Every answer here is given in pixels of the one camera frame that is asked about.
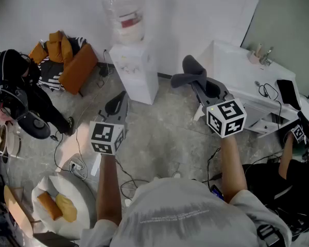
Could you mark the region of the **black stool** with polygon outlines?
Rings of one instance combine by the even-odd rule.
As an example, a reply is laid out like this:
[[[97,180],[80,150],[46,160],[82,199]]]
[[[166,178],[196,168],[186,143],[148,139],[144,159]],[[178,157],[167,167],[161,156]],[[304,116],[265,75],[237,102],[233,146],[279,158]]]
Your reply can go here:
[[[46,247],[79,247],[71,240],[53,232],[35,233],[33,237]]]

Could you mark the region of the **person's left forearm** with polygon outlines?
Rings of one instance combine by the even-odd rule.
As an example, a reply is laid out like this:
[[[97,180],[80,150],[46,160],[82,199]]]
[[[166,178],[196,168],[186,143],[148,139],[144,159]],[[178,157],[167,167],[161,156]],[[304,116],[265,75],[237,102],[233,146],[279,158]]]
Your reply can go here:
[[[122,205],[116,160],[112,155],[101,155],[96,196],[96,213],[98,221],[109,220],[119,225],[122,220]]]

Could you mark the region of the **black round device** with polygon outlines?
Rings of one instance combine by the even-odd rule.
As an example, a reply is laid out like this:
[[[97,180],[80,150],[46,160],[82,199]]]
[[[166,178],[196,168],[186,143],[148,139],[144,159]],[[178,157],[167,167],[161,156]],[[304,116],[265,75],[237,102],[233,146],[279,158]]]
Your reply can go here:
[[[22,115],[17,122],[27,134],[36,139],[46,139],[51,134],[48,123],[32,111]]]

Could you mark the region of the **person's right forearm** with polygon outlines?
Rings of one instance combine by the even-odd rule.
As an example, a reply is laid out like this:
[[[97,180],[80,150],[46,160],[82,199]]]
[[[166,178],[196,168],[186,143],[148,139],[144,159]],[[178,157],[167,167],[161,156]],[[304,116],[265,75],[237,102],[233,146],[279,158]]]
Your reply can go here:
[[[234,135],[221,139],[221,171],[224,201],[229,203],[242,190],[247,190],[244,169]]]

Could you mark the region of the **white round basket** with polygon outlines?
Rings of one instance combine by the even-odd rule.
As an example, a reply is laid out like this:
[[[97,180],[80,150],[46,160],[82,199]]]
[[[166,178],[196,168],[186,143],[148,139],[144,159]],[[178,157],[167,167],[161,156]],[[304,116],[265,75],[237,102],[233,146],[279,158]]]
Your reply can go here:
[[[20,137],[14,133],[12,125],[0,126],[0,155],[7,153],[9,156],[16,157],[20,150]]]

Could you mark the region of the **round wooden table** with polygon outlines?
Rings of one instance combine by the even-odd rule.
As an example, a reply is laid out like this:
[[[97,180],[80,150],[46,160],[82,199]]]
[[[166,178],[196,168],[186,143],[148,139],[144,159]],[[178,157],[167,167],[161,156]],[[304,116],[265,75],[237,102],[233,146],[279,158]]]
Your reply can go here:
[[[18,190],[18,188],[10,188],[8,185],[4,186],[4,200],[6,206],[22,232],[28,238],[33,238],[33,223],[35,219],[18,198],[16,190]]]

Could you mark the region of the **white water dispenser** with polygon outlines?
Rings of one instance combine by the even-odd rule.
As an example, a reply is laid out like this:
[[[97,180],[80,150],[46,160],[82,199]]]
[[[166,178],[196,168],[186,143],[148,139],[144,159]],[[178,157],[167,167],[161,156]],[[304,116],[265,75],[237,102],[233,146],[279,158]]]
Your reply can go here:
[[[115,44],[109,55],[129,98],[152,105],[159,89],[152,43],[144,40],[129,45]]]

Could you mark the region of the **dark grey cloth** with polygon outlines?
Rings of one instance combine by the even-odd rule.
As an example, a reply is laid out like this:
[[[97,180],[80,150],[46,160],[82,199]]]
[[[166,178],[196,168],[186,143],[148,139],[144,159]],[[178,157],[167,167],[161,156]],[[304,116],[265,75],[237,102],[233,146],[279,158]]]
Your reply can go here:
[[[187,55],[183,59],[182,69],[182,74],[172,76],[170,80],[172,88],[178,88],[193,82],[198,82],[203,88],[206,87],[207,71],[193,56]]]

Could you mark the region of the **white power strip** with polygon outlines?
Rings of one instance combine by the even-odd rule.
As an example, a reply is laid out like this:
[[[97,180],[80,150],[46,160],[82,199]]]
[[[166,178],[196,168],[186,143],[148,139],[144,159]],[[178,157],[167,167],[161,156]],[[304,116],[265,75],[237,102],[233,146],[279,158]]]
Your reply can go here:
[[[69,169],[70,171],[74,171],[74,170],[82,170],[84,168],[83,164],[78,163],[75,160],[71,160],[69,162]]]

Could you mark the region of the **metal faucet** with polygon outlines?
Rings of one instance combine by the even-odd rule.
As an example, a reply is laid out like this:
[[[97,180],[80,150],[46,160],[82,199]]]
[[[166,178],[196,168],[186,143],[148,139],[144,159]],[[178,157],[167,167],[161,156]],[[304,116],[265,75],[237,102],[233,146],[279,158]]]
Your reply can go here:
[[[271,65],[272,62],[269,60],[268,57],[269,57],[270,53],[273,51],[273,49],[274,49],[273,46],[270,47],[270,48],[267,50],[267,52],[264,53],[264,54],[260,57],[259,63],[260,63],[261,65],[263,65],[263,66],[270,66],[270,65]]]

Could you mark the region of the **beige cup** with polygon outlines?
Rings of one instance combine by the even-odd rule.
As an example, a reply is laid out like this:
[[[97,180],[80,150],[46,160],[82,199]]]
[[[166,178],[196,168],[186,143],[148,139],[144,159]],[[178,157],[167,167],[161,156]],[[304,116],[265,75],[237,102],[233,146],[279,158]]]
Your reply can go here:
[[[258,64],[260,62],[260,52],[262,49],[262,44],[259,43],[256,47],[256,50],[252,50],[248,56],[250,63]]]

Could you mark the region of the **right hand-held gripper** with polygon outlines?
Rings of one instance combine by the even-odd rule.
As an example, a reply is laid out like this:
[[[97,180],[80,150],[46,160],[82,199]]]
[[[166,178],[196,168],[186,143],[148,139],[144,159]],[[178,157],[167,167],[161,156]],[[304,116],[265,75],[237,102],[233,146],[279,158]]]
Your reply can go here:
[[[238,98],[226,100],[214,105],[214,98],[224,99],[229,93],[226,86],[213,78],[207,77],[207,94],[197,82],[192,82],[192,89],[203,107],[205,122],[221,138],[225,138],[244,129],[247,113]]]

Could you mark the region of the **yellow cushion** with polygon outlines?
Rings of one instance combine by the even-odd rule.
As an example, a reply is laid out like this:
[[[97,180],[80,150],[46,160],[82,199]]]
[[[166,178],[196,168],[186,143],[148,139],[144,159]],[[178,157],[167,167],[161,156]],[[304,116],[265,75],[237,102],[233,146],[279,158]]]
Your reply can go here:
[[[67,222],[72,223],[77,220],[77,209],[70,199],[59,193],[56,196],[56,204]]]

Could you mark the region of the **orange sofa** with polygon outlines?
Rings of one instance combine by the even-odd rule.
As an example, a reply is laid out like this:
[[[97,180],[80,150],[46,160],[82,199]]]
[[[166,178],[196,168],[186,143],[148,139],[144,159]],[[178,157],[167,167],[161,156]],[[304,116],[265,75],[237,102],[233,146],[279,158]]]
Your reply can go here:
[[[81,88],[98,63],[84,37],[68,37],[58,30],[40,41],[28,55],[40,70],[39,85],[57,91],[81,94]]]

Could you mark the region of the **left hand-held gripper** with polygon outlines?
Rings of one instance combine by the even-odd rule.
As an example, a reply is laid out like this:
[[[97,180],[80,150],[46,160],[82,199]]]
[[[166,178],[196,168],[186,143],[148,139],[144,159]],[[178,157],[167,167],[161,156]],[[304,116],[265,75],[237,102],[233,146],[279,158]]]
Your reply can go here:
[[[126,137],[128,108],[129,96],[122,91],[106,103],[105,111],[100,110],[95,121],[90,122],[89,141],[94,152],[116,155]]]

